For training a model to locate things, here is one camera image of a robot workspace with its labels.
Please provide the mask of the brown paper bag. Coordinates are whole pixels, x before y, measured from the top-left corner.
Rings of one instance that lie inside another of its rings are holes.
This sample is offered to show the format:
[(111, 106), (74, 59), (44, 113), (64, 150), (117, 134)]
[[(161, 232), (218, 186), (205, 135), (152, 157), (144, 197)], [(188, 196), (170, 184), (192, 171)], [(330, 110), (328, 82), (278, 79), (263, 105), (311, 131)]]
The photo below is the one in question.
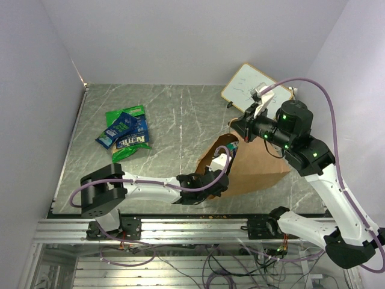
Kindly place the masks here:
[(229, 186), (222, 197), (264, 190), (276, 185), (291, 169), (278, 153), (261, 138), (246, 143), (235, 131), (220, 135), (198, 159), (196, 173), (210, 165), (217, 147), (238, 141), (238, 150), (229, 168)]

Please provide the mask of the green Chuba chips bag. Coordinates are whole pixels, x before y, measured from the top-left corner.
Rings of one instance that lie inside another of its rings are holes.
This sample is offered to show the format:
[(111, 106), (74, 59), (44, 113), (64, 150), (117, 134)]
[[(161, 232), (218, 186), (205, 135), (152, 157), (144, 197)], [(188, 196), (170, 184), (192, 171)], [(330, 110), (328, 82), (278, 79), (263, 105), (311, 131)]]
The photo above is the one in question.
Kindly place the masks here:
[[(134, 106), (134, 107), (130, 107), (130, 108), (125, 108), (125, 109), (122, 109), (122, 110), (115, 110), (115, 111), (109, 111), (109, 112), (106, 112), (105, 113), (105, 117), (106, 117), (106, 124), (107, 126), (110, 126), (118, 117), (119, 115), (124, 112), (124, 113), (128, 113), (130, 114), (131, 116), (140, 116), (140, 115), (145, 115), (146, 116), (146, 113), (145, 113), (145, 108), (143, 105), (137, 105), (137, 106)], [(126, 149), (121, 149), (121, 150), (117, 150), (117, 149), (113, 149), (111, 147), (111, 153), (112, 153), (112, 162), (113, 163), (117, 163), (127, 157), (130, 157), (131, 155), (133, 155), (137, 150), (139, 150), (141, 148), (126, 148)]]

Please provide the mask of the small blue snack packet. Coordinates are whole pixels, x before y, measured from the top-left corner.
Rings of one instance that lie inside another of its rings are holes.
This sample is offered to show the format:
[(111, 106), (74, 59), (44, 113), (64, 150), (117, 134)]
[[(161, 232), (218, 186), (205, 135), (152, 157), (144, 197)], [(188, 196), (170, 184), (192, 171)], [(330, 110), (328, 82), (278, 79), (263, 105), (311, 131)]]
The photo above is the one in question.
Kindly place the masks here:
[(131, 132), (135, 128), (137, 122), (138, 120), (136, 117), (122, 112), (119, 117), (95, 139), (95, 141), (105, 149), (109, 149), (118, 138)]

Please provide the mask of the blue Kettle vinegar chips bag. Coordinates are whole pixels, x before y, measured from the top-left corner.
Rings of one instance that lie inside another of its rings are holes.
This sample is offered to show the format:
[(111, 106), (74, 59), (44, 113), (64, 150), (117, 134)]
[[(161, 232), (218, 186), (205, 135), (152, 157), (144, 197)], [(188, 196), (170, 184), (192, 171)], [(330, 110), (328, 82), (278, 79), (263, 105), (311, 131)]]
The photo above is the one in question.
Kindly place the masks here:
[(112, 148), (121, 150), (126, 148), (149, 148), (149, 131), (145, 115), (136, 116), (138, 122), (135, 128), (117, 139)]

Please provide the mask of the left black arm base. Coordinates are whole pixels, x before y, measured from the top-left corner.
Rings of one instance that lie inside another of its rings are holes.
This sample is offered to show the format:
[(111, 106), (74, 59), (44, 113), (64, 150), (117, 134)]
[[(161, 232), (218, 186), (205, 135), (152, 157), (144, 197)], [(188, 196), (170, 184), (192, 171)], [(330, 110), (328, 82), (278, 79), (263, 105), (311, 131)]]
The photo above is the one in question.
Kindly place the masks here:
[[(106, 233), (122, 240), (139, 240), (141, 238), (142, 222), (136, 217), (123, 217), (117, 229), (107, 231)], [(97, 222), (92, 221), (86, 230), (86, 240), (100, 241), (109, 240), (99, 229)]]

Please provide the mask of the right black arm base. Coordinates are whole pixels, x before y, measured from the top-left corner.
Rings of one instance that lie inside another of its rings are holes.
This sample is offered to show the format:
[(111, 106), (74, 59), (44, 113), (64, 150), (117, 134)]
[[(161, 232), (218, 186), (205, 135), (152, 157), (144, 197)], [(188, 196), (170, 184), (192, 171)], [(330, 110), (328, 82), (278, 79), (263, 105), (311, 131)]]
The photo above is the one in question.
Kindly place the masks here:
[(278, 207), (269, 214), (255, 215), (248, 219), (246, 225), (240, 227), (242, 231), (247, 232), (249, 240), (279, 239), (284, 237), (279, 225), (278, 219), (282, 214), (289, 211), (289, 208)]

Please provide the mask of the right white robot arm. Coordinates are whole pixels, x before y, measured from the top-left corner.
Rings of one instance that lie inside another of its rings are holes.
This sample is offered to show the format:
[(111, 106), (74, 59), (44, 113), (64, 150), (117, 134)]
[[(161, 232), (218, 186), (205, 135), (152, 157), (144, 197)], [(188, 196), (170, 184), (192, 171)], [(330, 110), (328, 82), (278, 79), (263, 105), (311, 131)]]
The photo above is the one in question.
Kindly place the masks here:
[(356, 204), (348, 186), (337, 174), (336, 159), (321, 140), (311, 136), (313, 113), (301, 101), (286, 101), (267, 116), (262, 104), (254, 103), (229, 126), (246, 142), (260, 137), (279, 147), (283, 158), (315, 189), (336, 226), (302, 217), (278, 207), (269, 214), (266, 233), (272, 238), (294, 235), (325, 250), (339, 267), (350, 269), (368, 262), (384, 246), (384, 228), (376, 225)]

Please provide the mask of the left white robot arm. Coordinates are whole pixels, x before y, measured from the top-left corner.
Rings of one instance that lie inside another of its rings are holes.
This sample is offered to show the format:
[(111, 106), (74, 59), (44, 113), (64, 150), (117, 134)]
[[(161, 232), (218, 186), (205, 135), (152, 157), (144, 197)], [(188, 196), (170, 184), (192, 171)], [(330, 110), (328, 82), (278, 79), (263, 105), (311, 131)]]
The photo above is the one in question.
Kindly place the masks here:
[(210, 196), (221, 196), (228, 189), (229, 178), (222, 170), (206, 169), (171, 178), (149, 178), (122, 170), (111, 164), (94, 171), (80, 181), (81, 216), (95, 219), (109, 239), (122, 234), (117, 207), (124, 200), (152, 200), (176, 205), (198, 205)]

